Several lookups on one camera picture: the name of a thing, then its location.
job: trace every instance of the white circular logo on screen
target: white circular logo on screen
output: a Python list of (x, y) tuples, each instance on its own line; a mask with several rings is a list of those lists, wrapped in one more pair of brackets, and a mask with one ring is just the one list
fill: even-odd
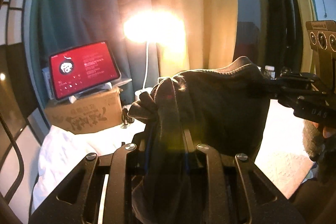
[(59, 66), (59, 72), (63, 75), (67, 75), (72, 72), (74, 63), (71, 60), (66, 60)]

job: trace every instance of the cardboard box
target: cardboard box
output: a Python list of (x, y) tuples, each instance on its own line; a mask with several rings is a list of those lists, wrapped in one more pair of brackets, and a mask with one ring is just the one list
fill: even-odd
[(80, 98), (71, 104), (68, 100), (50, 100), (45, 113), (52, 125), (74, 134), (94, 133), (121, 124), (119, 88)]

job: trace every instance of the camera lens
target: camera lens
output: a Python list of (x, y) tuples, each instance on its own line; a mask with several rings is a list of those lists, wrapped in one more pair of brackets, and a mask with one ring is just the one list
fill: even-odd
[(330, 35), (329, 37), (329, 42), (330, 42), (330, 46), (333, 49), (334, 52), (336, 52), (336, 38), (334, 35)]
[(321, 32), (319, 33), (319, 43), (320, 43), (321, 48), (326, 48), (327, 47), (327, 40), (326, 40), (324, 34), (321, 33)]
[(310, 33), (310, 40), (314, 45), (316, 44), (316, 37), (315, 37), (315, 34), (313, 32)]

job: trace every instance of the finger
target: finger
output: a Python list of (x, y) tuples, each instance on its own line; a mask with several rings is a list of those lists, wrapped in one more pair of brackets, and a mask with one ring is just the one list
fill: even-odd
[(324, 138), (326, 138), (326, 139), (330, 138), (334, 134), (336, 134), (336, 129), (335, 128), (330, 128), (330, 127), (323, 128), (323, 137)]
[(313, 124), (313, 126), (315, 126), (316, 128), (319, 127), (319, 124), (317, 122), (311, 122)]

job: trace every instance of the white cloth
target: white cloth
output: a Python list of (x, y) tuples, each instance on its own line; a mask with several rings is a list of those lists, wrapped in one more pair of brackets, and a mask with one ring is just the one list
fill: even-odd
[(133, 136), (144, 128), (144, 123), (135, 120), (126, 129), (118, 125), (97, 133), (74, 135), (51, 126), (40, 150), (39, 178), (33, 190), (33, 209), (38, 208), (88, 153), (93, 152), (98, 156), (114, 153), (122, 142), (131, 143)]

